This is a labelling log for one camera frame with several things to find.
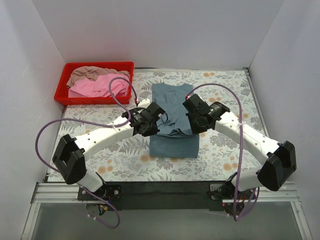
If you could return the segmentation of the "blue-grey t shirt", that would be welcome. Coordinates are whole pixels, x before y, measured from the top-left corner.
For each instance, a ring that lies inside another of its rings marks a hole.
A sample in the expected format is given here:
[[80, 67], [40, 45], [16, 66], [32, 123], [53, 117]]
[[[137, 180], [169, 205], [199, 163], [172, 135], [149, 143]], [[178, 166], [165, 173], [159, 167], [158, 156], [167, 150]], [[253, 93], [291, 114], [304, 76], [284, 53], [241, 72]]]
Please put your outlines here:
[[193, 86], [187, 83], [173, 86], [157, 83], [152, 86], [152, 101], [165, 114], [157, 121], [159, 132], [149, 140], [149, 155], [158, 158], [197, 158], [200, 136], [193, 134], [188, 111], [183, 106], [185, 96]]

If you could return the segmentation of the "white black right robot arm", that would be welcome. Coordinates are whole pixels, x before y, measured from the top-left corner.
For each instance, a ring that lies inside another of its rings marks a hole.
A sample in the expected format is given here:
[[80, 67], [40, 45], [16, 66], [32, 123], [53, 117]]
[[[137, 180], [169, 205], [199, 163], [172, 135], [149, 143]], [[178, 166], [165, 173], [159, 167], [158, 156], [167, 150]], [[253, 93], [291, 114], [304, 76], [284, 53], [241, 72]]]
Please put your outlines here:
[[296, 171], [296, 151], [291, 142], [286, 140], [280, 143], [247, 124], [240, 124], [240, 119], [218, 101], [208, 105], [194, 94], [186, 98], [183, 106], [194, 134], [215, 130], [242, 144], [261, 165], [242, 171], [239, 178], [231, 175], [223, 185], [210, 193], [214, 198], [237, 199], [258, 187], [276, 192]]

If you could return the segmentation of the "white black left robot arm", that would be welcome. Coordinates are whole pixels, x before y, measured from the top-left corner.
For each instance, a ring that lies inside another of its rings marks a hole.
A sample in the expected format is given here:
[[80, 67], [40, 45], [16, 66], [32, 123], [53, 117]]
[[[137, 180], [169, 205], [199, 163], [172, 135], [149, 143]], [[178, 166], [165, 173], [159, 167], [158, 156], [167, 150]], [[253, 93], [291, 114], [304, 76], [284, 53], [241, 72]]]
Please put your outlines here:
[[147, 104], [124, 112], [108, 127], [76, 137], [66, 134], [60, 138], [52, 161], [66, 184], [85, 188], [95, 200], [106, 196], [106, 182], [97, 172], [87, 169], [86, 161], [121, 140], [135, 135], [156, 135], [160, 131], [157, 121], [166, 112], [157, 103], [146, 101]]

